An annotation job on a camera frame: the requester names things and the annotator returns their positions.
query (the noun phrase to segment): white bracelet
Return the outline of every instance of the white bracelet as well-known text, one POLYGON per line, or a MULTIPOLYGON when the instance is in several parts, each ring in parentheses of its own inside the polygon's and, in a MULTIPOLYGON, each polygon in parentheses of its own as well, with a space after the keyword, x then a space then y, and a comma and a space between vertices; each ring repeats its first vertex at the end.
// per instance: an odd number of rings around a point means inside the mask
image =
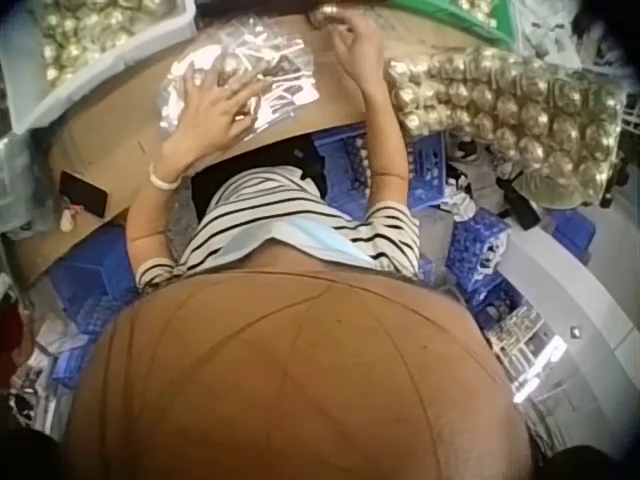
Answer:
POLYGON ((153 173, 153 163, 150 163, 149 164, 149 180, 151 180, 151 183, 153 184, 154 187, 159 188, 160 190, 164 190, 165 192, 171 192, 180 186, 180 182, 182 181, 182 178, 179 178, 178 181, 174 183, 163 182, 158 177, 156 177, 155 173, 153 173))

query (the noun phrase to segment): striped shirt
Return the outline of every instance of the striped shirt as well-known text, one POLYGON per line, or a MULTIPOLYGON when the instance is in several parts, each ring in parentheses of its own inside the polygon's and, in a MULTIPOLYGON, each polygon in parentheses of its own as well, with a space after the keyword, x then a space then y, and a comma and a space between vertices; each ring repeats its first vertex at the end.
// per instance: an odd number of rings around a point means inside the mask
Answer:
POLYGON ((357 246, 379 270, 408 277, 418 272, 418 221, 406 206, 383 202, 369 209, 363 222, 328 206, 315 184, 301 180, 295 167, 249 170, 229 180, 216 193, 180 261, 154 258, 136 273, 148 290, 218 266, 216 255, 243 229, 262 222, 303 217, 324 224, 357 246))

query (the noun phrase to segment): smartphone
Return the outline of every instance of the smartphone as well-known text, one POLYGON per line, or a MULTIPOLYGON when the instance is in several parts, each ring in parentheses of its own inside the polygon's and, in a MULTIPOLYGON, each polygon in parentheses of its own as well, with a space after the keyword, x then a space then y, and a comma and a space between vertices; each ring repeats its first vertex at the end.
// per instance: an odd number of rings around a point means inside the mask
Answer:
POLYGON ((98 218, 107 213, 109 194, 106 190, 69 172, 60 173, 60 195, 66 197, 73 205, 82 206, 87 212, 98 218))

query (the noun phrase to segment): white bin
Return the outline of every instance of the white bin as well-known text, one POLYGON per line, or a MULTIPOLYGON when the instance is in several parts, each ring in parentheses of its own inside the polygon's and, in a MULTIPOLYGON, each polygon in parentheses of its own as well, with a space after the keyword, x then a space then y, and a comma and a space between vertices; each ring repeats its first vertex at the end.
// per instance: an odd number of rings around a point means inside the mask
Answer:
POLYGON ((13 131, 46 127, 100 83, 149 55, 196 34, 194 0, 177 0, 173 16, 104 53, 68 82, 52 89, 45 78, 42 34, 21 2, 0 26, 0 63, 13 131))

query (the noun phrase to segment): table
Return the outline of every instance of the table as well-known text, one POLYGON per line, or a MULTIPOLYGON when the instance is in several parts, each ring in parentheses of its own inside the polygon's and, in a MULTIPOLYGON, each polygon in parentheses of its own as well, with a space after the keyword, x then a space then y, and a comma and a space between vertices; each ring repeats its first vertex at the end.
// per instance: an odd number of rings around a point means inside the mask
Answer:
MULTIPOLYGON (((372 14, 385 34, 387 56, 479 43, 465 33, 406 12, 376 7, 372 14)), ((336 65, 328 34, 311 29, 302 15, 276 21, 282 29, 301 35, 312 49, 320 98, 302 107, 295 117, 239 144, 223 158, 364 118, 360 95, 336 65)), ((57 181, 64 169, 107 190, 106 218, 102 221, 81 214, 70 233, 54 231, 18 242, 25 282, 32 283, 74 244, 130 206, 138 187, 146 181, 149 162, 160 155, 163 134, 155 105, 158 85, 184 49, 184 44, 178 45, 130 67, 68 112, 49 155, 54 178, 57 181)))

